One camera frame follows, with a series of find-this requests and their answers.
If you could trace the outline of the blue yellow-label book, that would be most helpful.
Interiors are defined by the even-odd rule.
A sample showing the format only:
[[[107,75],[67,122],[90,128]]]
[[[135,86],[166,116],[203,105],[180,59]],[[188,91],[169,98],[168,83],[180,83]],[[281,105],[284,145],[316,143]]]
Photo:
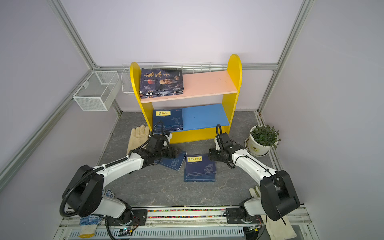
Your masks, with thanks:
[[[180,132],[182,130],[183,130],[183,128],[164,128],[163,129],[164,132],[170,132],[170,133],[172,133],[172,132]],[[154,129],[154,134],[159,134],[161,132],[162,132],[162,129],[159,128],[159,127]]]
[[[186,159],[187,152],[181,151],[174,159],[161,159],[159,164],[169,169],[179,171]]]

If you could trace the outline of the purple book with old man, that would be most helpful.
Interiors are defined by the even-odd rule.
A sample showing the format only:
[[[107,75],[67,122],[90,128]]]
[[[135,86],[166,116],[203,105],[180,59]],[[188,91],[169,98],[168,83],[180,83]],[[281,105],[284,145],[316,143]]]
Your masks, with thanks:
[[[145,94],[140,94],[141,99],[150,99],[150,98],[160,98],[160,97],[168,97],[168,96],[177,96],[177,95],[182,95],[183,92],[179,93],[170,93],[170,94],[158,94],[158,93],[145,93]]]

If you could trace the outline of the dark wolf cover book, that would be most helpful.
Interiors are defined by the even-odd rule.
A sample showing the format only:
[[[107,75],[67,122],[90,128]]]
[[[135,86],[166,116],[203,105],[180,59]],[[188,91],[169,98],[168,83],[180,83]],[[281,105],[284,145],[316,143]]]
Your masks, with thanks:
[[[170,93],[179,93],[179,92],[184,92],[184,90],[147,91],[147,92],[142,92],[140,94],[145,94],[145,93],[170,94]]]

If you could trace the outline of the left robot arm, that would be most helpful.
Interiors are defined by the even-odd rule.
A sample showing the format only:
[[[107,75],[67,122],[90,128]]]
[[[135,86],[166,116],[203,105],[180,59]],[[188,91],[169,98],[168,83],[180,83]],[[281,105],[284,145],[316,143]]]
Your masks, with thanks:
[[[176,149],[170,145],[172,134],[164,129],[163,122],[157,122],[156,126],[161,127],[160,133],[150,133],[149,138],[126,157],[93,168],[80,167],[63,193],[60,215],[96,215],[118,225],[131,223],[134,218],[132,207],[121,199],[103,196],[102,191],[120,177],[152,166],[163,158],[177,156]]]

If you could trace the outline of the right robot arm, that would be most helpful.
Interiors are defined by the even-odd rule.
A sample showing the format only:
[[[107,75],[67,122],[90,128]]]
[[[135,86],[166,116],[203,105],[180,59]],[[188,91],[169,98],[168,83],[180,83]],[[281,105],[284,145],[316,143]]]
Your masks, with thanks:
[[[221,125],[216,126],[215,148],[209,150],[209,158],[223,162],[231,169],[244,170],[256,181],[259,196],[242,201],[235,214],[226,215],[250,223],[257,215],[265,214],[272,221],[282,219],[301,205],[290,175],[262,164],[243,146],[233,142]]]

